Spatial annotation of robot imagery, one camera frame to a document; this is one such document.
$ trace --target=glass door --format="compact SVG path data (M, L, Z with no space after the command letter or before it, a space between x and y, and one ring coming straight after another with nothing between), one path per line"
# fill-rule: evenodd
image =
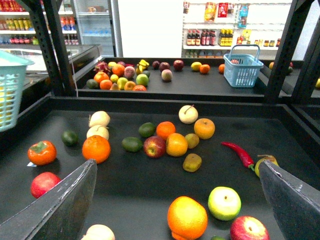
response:
M103 57L114 57L114 41L109 0L73 2L81 44L102 46Z

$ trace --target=basket handle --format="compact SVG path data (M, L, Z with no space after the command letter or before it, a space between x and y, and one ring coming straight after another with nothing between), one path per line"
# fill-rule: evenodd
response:
M254 59L255 59L256 62L258 61L258 58L259 58L259 55L260 55L260 47L259 47L259 45L257 45L257 44L236 44L236 45L234 45L234 46L231 48L231 50L230 50L230 53L229 53L229 56L228 56L228 59L229 59L229 60L231 60L231 59L230 59L230 58L231 58L231 53L232 53L232 50L233 50L235 47L257 47L258 49L257 49L257 51L256 51L256 53L255 53Z

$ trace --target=black tray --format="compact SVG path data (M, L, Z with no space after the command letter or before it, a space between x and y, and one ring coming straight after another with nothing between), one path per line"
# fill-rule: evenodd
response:
M141 58L105 58L106 63L111 61L124 61L126 64L136 65ZM150 81L146 92L124 91L124 90L95 90L86 87L88 79L93 79L96 72L89 71L77 81L78 95L80 97L102 97L102 98L143 98L143 99L167 99L167 100L193 100L193 101L225 101L225 102L253 102L262 103L267 88L268 78L260 71L254 87L232 87L219 74L218 67L225 63L223 59L210 58L183 58L185 67L181 72L173 68L175 58L145 58L150 64L153 61L168 62L173 73L171 82L163 82L159 70L152 66L148 68L151 72ZM209 64L211 70L208 74L193 72L191 64L201 62Z
M313 104L293 104L291 105L293 111L303 120L305 123L320 136L320 105Z
M201 140L187 152L202 157L198 171L183 170L185 156L151 159L143 151L124 151L122 139L139 137L138 128L145 122L172 121L178 133L193 132L193 124L183 124L178 118L185 104L195 104L199 117L210 118L216 126L211 139ZM235 189L242 200L240 216L258 218L272 240L283 240L259 178L231 149L222 146L222 141L239 144L255 161L258 154L274 155L283 169L320 190L320 138L286 105L47 97L23 112L15 128L0 134L1 222L35 200L30 193L35 176L50 171L64 178L85 161L81 148L89 129L89 114L99 110L111 117L111 155L98 165L93 201L82 233L93 224L105 224L118 240L170 240L168 207L175 198L185 195L208 212L208 227L200 239L213 235L228 239L232 221L214 219L207 205L211 190L226 186ZM67 129L78 132L77 146L63 145L60 136ZM28 148L45 139L55 144L57 160L42 167L28 167Z

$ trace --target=white fruit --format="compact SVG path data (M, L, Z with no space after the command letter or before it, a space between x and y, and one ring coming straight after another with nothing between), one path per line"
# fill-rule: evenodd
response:
M106 126L103 125L94 125L86 133L86 138L89 138L93 135L99 135L107 140L109 140L109 131Z
M179 111L179 119L184 124L193 124L198 119L198 111L194 106L185 105Z
M110 123L110 116L105 111L96 111L92 116L89 118L89 128L95 125L102 125L108 126Z
M116 237L106 225L95 224L88 228L81 240L116 240Z

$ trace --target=metal post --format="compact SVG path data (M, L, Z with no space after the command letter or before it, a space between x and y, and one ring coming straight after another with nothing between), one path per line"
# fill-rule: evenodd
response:
M62 77L62 84L64 86L65 96L72 96L75 88L75 83L72 77L72 69L69 64L69 58L67 54L64 35L61 28L59 7L56 0L44 0L44 9L46 12L46 18L51 30L51 38L55 49L58 65L60 68L60 74Z
M314 0L293 0L285 23L280 46L264 94L266 103L275 104L287 76L288 67Z
M35 35L39 41L44 63L50 78L52 92L55 96L66 96L71 92L69 84L63 84L55 52L52 46L47 28L46 19L39 0L16 0L30 15L30 20L35 29Z
M320 18L316 23L298 80L291 95L295 104L308 103L320 77Z

